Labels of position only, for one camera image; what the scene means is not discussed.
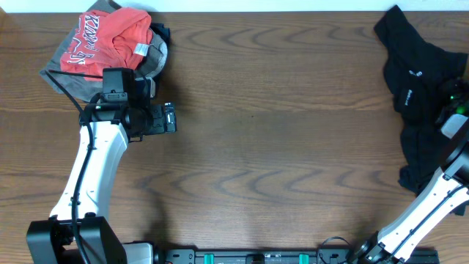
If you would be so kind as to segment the black t-shirt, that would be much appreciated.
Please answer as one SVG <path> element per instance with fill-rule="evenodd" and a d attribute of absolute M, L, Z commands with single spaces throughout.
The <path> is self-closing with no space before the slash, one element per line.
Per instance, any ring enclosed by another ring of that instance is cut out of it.
<path fill-rule="evenodd" d="M 407 165 L 399 170 L 401 187 L 419 195 L 438 167 L 440 151 L 448 144 L 435 124 L 442 108 L 440 86 L 465 74 L 468 54 L 445 51 L 428 43 L 395 5 L 374 26 L 388 53 L 385 82 L 400 113 L 400 135 Z"/>

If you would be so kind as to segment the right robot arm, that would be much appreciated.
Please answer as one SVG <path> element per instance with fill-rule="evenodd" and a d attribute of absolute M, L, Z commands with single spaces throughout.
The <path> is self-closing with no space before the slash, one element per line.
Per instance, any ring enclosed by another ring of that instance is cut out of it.
<path fill-rule="evenodd" d="M 468 201 L 468 82 L 442 86 L 446 105 L 438 119 L 449 139 L 430 182 L 391 224 L 376 232 L 347 263 L 406 263 L 419 242 L 448 214 Z"/>

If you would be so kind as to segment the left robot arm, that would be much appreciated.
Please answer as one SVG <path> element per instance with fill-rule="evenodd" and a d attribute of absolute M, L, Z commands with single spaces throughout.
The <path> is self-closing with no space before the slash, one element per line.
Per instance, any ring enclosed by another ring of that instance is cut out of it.
<path fill-rule="evenodd" d="M 122 243 L 108 223 L 119 162 L 131 138 L 176 131 L 172 103 L 131 107 L 89 104 L 70 178 L 46 220 L 33 221 L 26 241 L 34 263 L 153 263 L 150 242 Z"/>

